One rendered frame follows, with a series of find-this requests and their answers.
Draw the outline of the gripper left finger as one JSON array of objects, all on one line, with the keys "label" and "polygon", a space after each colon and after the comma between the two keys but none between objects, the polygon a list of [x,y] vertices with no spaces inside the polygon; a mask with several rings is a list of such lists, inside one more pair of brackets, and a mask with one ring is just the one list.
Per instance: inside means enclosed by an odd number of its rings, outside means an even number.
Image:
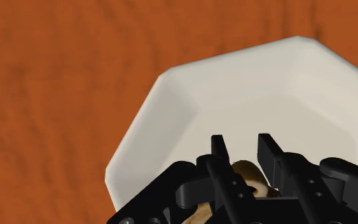
[{"label": "gripper left finger", "polygon": [[184,209],[212,203],[212,216],[205,224],[252,224],[256,204],[249,187],[230,165],[222,135],[210,139],[211,153],[196,160],[194,175],[176,190],[176,203]]}]

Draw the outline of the white octagonal bowl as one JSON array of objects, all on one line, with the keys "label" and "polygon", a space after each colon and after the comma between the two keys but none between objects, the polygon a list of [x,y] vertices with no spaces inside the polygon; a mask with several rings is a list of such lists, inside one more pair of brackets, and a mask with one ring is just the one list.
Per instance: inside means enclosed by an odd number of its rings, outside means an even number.
[{"label": "white octagonal bowl", "polygon": [[230,160],[255,162],[258,134],[318,163],[358,165],[358,68],[303,36],[202,59],[161,74],[106,168],[115,209],[171,163],[224,137]]}]

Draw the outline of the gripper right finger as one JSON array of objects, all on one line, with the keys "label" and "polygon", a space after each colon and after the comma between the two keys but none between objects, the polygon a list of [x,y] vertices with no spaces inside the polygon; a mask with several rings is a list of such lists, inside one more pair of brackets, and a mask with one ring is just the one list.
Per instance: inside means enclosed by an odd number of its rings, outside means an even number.
[{"label": "gripper right finger", "polygon": [[315,165],[258,136],[258,163],[283,197],[297,197],[309,224],[358,224],[358,165],[328,157]]}]

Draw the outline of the brown and tan toy figure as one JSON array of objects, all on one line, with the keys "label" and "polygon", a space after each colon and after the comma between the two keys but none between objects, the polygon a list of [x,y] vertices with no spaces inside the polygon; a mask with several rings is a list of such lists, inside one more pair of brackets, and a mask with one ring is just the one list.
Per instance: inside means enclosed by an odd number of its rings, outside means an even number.
[{"label": "brown and tan toy figure", "polygon": [[[280,197],[279,191],[272,188],[260,169],[248,160],[234,162],[231,167],[241,175],[246,184],[251,188],[255,197]],[[182,224],[205,224],[212,216],[211,203],[199,204],[197,210]]]}]

